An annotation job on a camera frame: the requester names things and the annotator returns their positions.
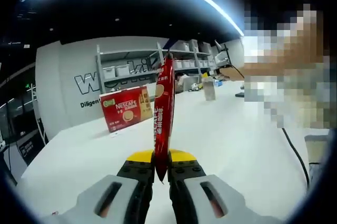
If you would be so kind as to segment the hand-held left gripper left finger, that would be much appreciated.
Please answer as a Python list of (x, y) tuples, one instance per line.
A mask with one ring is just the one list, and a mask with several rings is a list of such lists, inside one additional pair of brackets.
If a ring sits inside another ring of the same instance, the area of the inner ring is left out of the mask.
[(74, 207), (44, 223), (145, 223), (154, 182), (152, 150), (135, 152), (117, 175), (107, 175), (77, 197)]

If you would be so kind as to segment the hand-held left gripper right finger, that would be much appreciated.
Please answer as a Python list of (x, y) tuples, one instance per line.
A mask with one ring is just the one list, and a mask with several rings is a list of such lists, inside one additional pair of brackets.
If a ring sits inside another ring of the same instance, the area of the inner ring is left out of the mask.
[(177, 223), (278, 223), (247, 207), (242, 194), (216, 175), (207, 175), (192, 154), (171, 149), (168, 181)]

